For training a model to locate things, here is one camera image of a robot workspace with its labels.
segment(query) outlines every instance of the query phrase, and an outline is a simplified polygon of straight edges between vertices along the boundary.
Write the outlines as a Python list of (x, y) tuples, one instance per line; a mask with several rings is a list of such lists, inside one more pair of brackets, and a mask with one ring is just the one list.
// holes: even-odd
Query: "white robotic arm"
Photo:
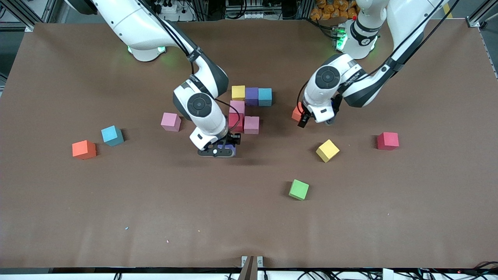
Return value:
[(139, 61), (151, 61), (166, 47), (180, 48), (199, 70), (174, 90), (173, 104), (196, 125), (190, 140), (202, 156), (233, 156), (216, 144), (240, 144), (240, 134), (229, 132), (227, 120), (215, 98), (228, 87), (226, 73), (209, 59), (186, 34), (170, 21), (159, 19), (143, 0), (92, 0), (114, 33)]
[(303, 96), (304, 112), (299, 126), (304, 127), (310, 117), (317, 123), (331, 124), (342, 99), (352, 107), (368, 105), (382, 86), (400, 71), (418, 50), (428, 19), (446, 2), (448, 0), (390, 0), (386, 13), (394, 42), (393, 53), (372, 76), (369, 76), (349, 54), (330, 57), (306, 85)]

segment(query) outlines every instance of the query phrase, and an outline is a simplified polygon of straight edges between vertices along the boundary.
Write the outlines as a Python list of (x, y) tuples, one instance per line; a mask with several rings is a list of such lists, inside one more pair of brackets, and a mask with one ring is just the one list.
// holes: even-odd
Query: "brown tabletop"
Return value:
[[(331, 127), (291, 119), (304, 81), (334, 53), (305, 21), (181, 24), (231, 85), (271, 87), (259, 135), (237, 157), (201, 158), (173, 89), (180, 50), (141, 63), (108, 26), (37, 24), (0, 99), (0, 266), (473, 267), (498, 259), (498, 84), (479, 31), (445, 22), (367, 107)], [(392, 50), (387, 29), (360, 63)], [(223, 95), (227, 101), (230, 92)], [(100, 129), (126, 142), (103, 144)], [(397, 132), (401, 147), (374, 148)], [(315, 153), (331, 139), (328, 163)], [(71, 144), (98, 143), (96, 158)], [(310, 184), (305, 201), (290, 182)]]

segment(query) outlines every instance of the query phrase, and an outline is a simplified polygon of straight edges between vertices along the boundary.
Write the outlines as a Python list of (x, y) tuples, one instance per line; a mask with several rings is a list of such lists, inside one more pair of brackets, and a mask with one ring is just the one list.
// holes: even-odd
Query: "cube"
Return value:
[(398, 134), (395, 132), (383, 132), (377, 137), (377, 149), (394, 150), (399, 148)]
[(178, 116), (178, 114), (174, 113), (164, 113), (162, 114), (161, 126), (166, 131), (180, 131), (180, 123), (182, 120)]
[(271, 89), (258, 89), (258, 105), (271, 106)]
[(310, 185), (306, 183), (294, 180), (292, 182), (292, 186), (290, 187), (289, 196), (292, 196), (295, 199), (304, 200), (306, 198), (306, 193), (308, 192), (309, 186)]
[(259, 117), (244, 118), (244, 133), (259, 134)]
[[(221, 149), (221, 148), (223, 148), (223, 144), (218, 144), (218, 149)], [(234, 152), (234, 156), (235, 156), (235, 146), (234, 145), (232, 145), (232, 144), (225, 144), (225, 148), (231, 149)]]
[(121, 130), (116, 126), (111, 126), (106, 129), (101, 130), (102, 138), (104, 139), (104, 143), (113, 147), (118, 144), (123, 143), (125, 140), (123, 139), (123, 134)]
[(332, 141), (327, 140), (325, 143), (321, 144), (316, 153), (321, 157), (324, 162), (328, 162), (331, 158), (333, 158), (339, 149), (332, 143)]
[(246, 88), (246, 105), (257, 106), (259, 101), (257, 88)]
[(88, 140), (73, 143), (73, 157), (89, 159), (95, 156), (97, 156), (97, 148), (94, 143)]
[(246, 86), (232, 86), (232, 100), (244, 101), (246, 99)]
[[(230, 101), (230, 106), (234, 107), (239, 114), (242, 114), (242, 116), (246, 115), (246, 103), (244, 101), (237, 101), (237, 100), (231, 100)], [(230, 107), (230, 114), (236, 114), (234, 109)]]
[(299, 102), (299, 104), (294, 107), (294, 111), (292, 111), (292, 119), (298, 122), (301, 120), (301, 112), (299, 110), (303, 112), (303, 105), (301, 102)]
[(239, 114), (240, 116), (240, 121), (239, 123), (237, 124), (236, 127), (234, 127), (234, 125), (237, 123), (237, 114), (235, 113), (231, 113), (231, 114), (228, 114), (228, 128), (229, 129), (232, 129), (233, 132), (244, 132), (244, 116), (242, 114)]

